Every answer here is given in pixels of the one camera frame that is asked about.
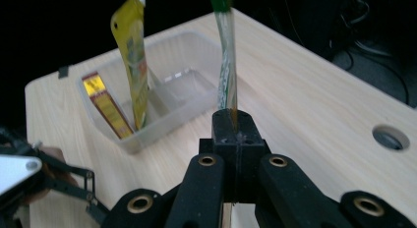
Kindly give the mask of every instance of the screw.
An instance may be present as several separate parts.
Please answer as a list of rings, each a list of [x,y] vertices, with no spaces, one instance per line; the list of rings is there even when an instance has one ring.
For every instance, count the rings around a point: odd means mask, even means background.
[[[37,168],[37,162],[29,161],[27,162],[26,166],[29,171],[35,170]]]
[[[87,172],[87,178],[92,178],[92,172],[91,171],[89,171],[89,172]]]

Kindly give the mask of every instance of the black cable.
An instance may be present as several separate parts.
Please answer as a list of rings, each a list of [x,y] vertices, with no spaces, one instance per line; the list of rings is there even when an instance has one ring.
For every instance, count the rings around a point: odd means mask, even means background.
[[[346,52],[346,54],[349,56],[349,60],[350,60],[350,65],[349,67],[345,68],[345,71],[349,71],[353,68],[353,66],[355,65],[355,61],[353,60],[353,56],[352,54],[349,52],[349,50],[344,49],[344,52]]]

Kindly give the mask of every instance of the wooden table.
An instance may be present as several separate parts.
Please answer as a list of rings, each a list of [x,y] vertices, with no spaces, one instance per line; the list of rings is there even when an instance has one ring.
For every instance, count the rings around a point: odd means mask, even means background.
[[[250,113],[271,150],[294,159],[329,197],[348,191],[377,195],[417,224],[417,113],[332,63],[234,10],[239,109]],[[213,14],[146,38],[198,31],[219,44]],[[69,164],[92,169],[96,195],[111,208],[123,195],[146,188],[164,194],[179,184],[199,139],[210,137],[215,109],[136,154],[127,154],[89,121],[76,79],[119,55],[104,53],[26,88],[28,138],[63,149]],[[400,130],[407,149],[389,150],[373,130]],[[32,228],[98,227],[86,203],[51,192],[30,206]],[[252,206],[233,209],[234,227],[254,227]]]

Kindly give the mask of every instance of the plastic container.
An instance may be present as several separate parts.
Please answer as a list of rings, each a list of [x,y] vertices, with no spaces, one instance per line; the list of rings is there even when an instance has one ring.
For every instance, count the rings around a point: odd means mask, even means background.
[[[89,100],[82,77],[77,85],[91,122],[128,153],[134,153],[216,105],[221,48],[194,31],[183,31],[146,43],[149,66],[149,100],[146,125],[119,140]],[[129,124],[134,126],[132,101],[122,59],[97,71]]]

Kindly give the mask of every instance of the grommet hole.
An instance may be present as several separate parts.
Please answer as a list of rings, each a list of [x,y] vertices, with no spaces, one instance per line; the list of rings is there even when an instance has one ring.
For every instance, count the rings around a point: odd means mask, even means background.
[[[384,215],[384,208],[373,199],[368,199],[364,197],[355,198],[353,200],[354,205],[359,210],[367,213],[372,216],[382,216]]]
[[[215,164],[215,158],[211,156],[202,156],[199,158],[199,163],[202,166],[212,166]]]
[[[153,199],[149,195],[134,197],[128,203],[128,210],[132,213],[142,213],[150,209]]]
[[[410,147],[410,140],[400,130],[381,125],[374,128],[372,135],[380,145],[387,149],[404,150]]]
[[[285,158],[279,157],[279,156],[274,156],[274,157],[270,158],[269,163],[272,164],[273,166],[276,166],[276,167],[284,167],[284,166],[288,165],[287,160],[285,160]]]

